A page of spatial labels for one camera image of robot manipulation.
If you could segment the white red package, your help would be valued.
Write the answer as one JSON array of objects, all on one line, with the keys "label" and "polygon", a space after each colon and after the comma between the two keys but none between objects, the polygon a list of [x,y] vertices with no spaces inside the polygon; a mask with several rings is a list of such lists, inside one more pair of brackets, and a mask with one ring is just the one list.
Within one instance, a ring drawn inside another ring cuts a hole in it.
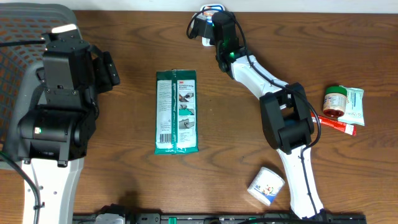
[{"label": "white red package", "polygon": [[197,73],[156,73],[155,151],[157,155],[198,152]]}]

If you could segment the green lid white jar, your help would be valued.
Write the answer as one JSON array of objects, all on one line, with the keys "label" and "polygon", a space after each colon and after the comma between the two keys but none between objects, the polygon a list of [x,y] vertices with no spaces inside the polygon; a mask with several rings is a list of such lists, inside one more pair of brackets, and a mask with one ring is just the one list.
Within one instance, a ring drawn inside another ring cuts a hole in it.
[{"label": "green lid white jar", "polygon": [[333,118],[342,117],[346,111],[347,94],[342,86],[328,87],[323,100],[323,114]]}]

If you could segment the red coffee stick sachet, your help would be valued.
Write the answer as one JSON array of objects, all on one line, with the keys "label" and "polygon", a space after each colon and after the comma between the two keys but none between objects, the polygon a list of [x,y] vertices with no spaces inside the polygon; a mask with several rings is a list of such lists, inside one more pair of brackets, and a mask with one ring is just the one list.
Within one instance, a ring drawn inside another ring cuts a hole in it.
[{"label": "red coffee stick sachet", "polygon": [[333,129],[339,130],[343,133],[349,134],[351,136],[356,135],[356,127],[352,124],[347,124],[344,122],[340,122],[337,120],[332,120],[323,116],[318,116],[318,119],[320,121],[320,124],[329,126]]}]

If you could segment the white blue labelled jar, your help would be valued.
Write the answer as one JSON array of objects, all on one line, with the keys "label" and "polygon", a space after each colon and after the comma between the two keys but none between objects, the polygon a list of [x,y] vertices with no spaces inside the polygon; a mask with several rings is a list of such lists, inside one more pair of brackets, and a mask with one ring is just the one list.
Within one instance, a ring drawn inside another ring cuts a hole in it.
[{"label": "white blue labelled jar", "polygon": [[261,167],[247,192],[264,205],[270,206],[284,185],[283,178],[274,171]]}]

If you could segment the teal white snack packet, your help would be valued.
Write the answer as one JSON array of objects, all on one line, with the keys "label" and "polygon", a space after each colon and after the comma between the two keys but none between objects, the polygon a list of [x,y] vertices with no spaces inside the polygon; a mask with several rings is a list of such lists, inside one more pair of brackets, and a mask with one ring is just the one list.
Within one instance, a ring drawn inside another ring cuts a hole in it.
[{"label": "teal white snack packet", "polygon": [[347,91],[347,102],[345,114],[338,121],[347,124],[358,124],[364,126],[363,95],[364,90],[360,88],[349,88],[342,86]]}]

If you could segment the small orange carton box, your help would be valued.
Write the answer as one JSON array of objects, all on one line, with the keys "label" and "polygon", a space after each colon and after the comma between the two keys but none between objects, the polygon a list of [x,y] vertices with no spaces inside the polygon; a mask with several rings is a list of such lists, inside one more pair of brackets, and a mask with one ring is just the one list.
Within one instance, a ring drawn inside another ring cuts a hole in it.
[{"label": "small orange carton box", "polygon": [[212,17],[213,14],[223,10],[223,7],[220,6],[205,6],[203,8],[203,15],[206,17]]}]

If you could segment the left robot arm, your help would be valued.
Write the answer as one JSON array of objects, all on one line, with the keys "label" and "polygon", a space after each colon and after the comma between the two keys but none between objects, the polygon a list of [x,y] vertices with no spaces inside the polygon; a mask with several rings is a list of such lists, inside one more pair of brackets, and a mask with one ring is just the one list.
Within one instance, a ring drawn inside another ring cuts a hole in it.
[{"label": "left robot arm", "polygon": [[80,31],[45,36],[40,81],[17,121],[18,155],[26,175],[24,223],[71,223],[88,141],[100,114],[98,95],[119,85],[109,52]]}]

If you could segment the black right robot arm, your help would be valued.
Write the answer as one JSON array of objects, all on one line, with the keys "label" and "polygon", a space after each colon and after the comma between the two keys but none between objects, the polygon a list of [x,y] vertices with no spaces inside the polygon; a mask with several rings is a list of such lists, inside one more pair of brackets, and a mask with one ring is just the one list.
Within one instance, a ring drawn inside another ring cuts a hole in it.
[{"label": "black right robot arm", "polygon": [[222,72],[244,85],[259,100],[266,141],[282,159],[290,189],[290,207],[300,219],[319,220],[323,204],[318,196],[310,160],[320,140],[317,113],[299,83],[289,84],[268,72],[248,49],[242,27],[232,12],[205,10],[188,24],[187,37],[210,40]]}]

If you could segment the white barcode scanner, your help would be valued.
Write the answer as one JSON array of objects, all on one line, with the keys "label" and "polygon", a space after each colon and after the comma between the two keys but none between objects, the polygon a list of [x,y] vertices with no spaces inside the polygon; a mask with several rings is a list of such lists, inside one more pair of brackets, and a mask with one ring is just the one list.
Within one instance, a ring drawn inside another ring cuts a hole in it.
[{"label": "white barcode scanner", "polygon": [[[202,5],[202,7],[200,8],[200,10],[203,10],[203,8],[204,8],[205,6],[220,6],[220,7],[223,7],[224,11],[226,10],[226,8],[224,7],[224,5],[222,5],[222,4],[216,4],[216,3],[214,3],[214,4],[204,4],[204,5]],[[212,20],[211,20],[211,17],[206,17],[206,21],[207,21],[210,25],[213,24],[213,23],[212,23]],[[207,38],[205,38],[205,37],[202,38],[202,45],[205,46],[205,47],[212,47],[212,46],[213,46],[212,44],[210,44],[210,39],[207,39]]]}]

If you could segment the grey plastic mesh basket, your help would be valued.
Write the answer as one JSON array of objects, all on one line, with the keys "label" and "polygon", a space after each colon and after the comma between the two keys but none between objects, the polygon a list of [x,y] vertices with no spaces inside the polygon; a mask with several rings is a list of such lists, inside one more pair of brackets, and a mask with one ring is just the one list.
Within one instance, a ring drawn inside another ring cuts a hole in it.
[{"label": "grey plastic mesh basket", "polygon": [[[49,33],[54,27],[76,24],[73,11],[61,4],[37,4],[12,2],[1,4],[1,42],[39,40],[42,34]],[[1,47],[1,150],[15,163],[21,164],[16,147],[7,142],[7,136],[14,131],[14,108],[20,91],[27,92],[22,86],[24,75],[31,72],[33,66],[42,65],[43,44]]]}]

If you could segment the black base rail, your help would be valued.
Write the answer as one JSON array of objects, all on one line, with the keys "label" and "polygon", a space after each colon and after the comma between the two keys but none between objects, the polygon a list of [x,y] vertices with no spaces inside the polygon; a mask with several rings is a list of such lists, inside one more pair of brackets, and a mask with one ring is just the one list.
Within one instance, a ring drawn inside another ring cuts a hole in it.
[{"label": "black base rail", "polygon": [[312,218],[299,218],[292,212],[268,212],[263,215],[192,215],[132,213],[127,208],[111,204],[92,214],[74,214],[72,223],[129,223],[129,224],[211,224],[211,223],[327,223],[367,224],[365,215],[331,214],[324,210]]}]

